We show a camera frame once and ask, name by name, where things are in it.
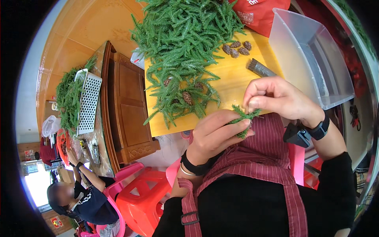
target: yellow table surface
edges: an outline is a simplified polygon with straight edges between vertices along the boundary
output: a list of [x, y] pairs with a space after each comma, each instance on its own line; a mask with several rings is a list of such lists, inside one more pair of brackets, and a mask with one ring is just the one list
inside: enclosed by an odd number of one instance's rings
[[[212, 64], [206, 67], [207, 70], [221, 77], [220, 80], [209, 82], [219, 92], [221, 104], [218, 108], [217, 103], [209, 102], [206, 108], [207, 115], [220, 109], [231, 110], [232, 104], [242, 104], [243, 95], [249, 82], [253, 79], [260, 78], [259, 75], [247, 69], [252, 58], [255, 58], [263, 65], [267, 66], [278, 76], [283, 77], [282, 70], [280, 69], [276, 57], [268, 44], [268, 38], [250, 29], [245, 29], [245, 32], [247, 35], [236, 33], [233, 39], [239, 40], [241, 43], [246, 40], [250, 41], [252, 50], [250, 51], [249, 56], [240, 54], [238, 58], [232, 58], [230, 55], [227, 55], [220, 50], [218, 53], [215, 53], [215, 55], [223, 56], [225, 58], [216, 59], [218, 64]], [[145, 60], [145, 72], [150, 65], [150, 59]], [[145, 83], [146, 87], [151, 85], [151, 83], [146, 79], [146, 75]], [[149, 96], [152, 93], [152, 90], [153, 89], [149, 89], [146, 91], [146, 104], [149, 115], [154, 112], [152, 108], [155, 106], [157, 100], [155, 96]], [[156, 137], [169, 133], [191, 130], [195, 128], [198, 121], [199, 119], [195, 114], [189, 114], [176, 119], [176, 127], [169, 123], [170, 129], [167, 129], [164, 124], [163, 115], [158, 113], [150, 120], [151, 136]]]

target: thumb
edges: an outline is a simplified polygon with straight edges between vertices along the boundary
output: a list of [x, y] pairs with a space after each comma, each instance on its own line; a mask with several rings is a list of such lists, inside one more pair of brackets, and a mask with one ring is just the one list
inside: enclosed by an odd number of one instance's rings
[[249, 112], [253, 112], [255, 109], [260, 108], [263, 110], [269, 110], [271, 112], [280, 113], [285, 101], [283, 98], [272, 98], [267, 96], [254, 96], [249, 101]]

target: hand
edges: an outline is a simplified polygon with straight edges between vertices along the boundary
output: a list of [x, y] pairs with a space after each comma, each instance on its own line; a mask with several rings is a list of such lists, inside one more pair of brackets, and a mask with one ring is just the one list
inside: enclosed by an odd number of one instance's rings
[[[231, 110], [218, 110], [200, 120], [193, 130], [194, 140], [187, 149], [187, 159], [193, 165], [205, 164], [209, 158], [214, 157], [228, 146], [243, 141], [235, 135], [250, 125], [249, 119], [229, 124], [240, 116]], [[252, 130], [247, 136], [254, 135]]]
[[66, 153], [67, 153], [67, 156], [69, 158], [69, 162], [71, 162], [73, 165], [77, 166], [79, 161], [78, 159], [76, 158], [76, 153], [74, 151], [73, 148], [66, 148]]
[[243, 96], [243, 107], [249, 112], [261, 108], [287, 119], [300, 119], [309, 128], [315, 128], [325, 119], [324, 111], [319, 105], [280, 77], [252, 80]]

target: finger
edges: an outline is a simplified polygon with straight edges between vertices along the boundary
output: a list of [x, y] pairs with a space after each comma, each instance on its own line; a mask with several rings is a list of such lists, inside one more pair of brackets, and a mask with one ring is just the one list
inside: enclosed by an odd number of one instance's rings
[[254, 135], [255, 135], [255, 132], [253, 130], [249, 129], [248, 132], [247, 132], [247, 135], [246, 135], [246, 137], [244, 139], [243, 138], [238, 138], [238, 137], [234, 136], [234, 137], [229, 138], [225, 142], [223, 142], [220, 147], [222, 147], [223, 149], [226, 149], [229, 146], [237, 144], [239, 142], [242, 142], [247, 137], [254, 136]]
[[254, 96], [250, 99], [248, 110], [249, 113], [255, 109], [260, 108], [281, 114], [284, 105], [286, 104], [285, 98], [272, 98], [267, 96]]
[[262, 77], [252, 80], [246, 88], [245, 94], [243, 96], [242, 106], [247, 108], [249, 99], [254, 96], [264, 95], [263, 91], [266, 93], [273, 93], [275, 97], [281, 94], [281, 91], [277, 89], [277, 84], [285, 82], [284, 79], [280, 77]]
[[243, 119], [243, 120], [239, 121], [238, 123], [229, 124], [229, 125], [225, 125], [223, 127], [220, 127], [216, 131], [207, 135], [206, 139], [210, 143], [222, 144], [222, 143], [224, 143], [224, 141], [235, 136], [237, 133], [240, 133], [243, 130], [245, 130], [248, 126], [250, 126], [250, 120], [249, 119]]
[[200, 120], [196, 125], [196, 128], [198, 128], [197, 133], [206, 136], [238, 118], [240, 118], [240, 115], [232, 110], [218, 110]]

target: white perforated basket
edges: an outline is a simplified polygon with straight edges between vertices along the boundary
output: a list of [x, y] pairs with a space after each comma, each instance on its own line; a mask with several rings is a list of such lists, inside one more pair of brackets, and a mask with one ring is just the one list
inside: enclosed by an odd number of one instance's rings
[[103, 79], [88, 72], [88, 69], [83, 69], [76, 73], [75, 81], [76, 80], [84, 80], [84, 92], [82, 92], [80, 96], [79, 125], [76, 130], [76, 136], [78, 136], [80, 134], [93, 132], [95, 129], [96, 106]]

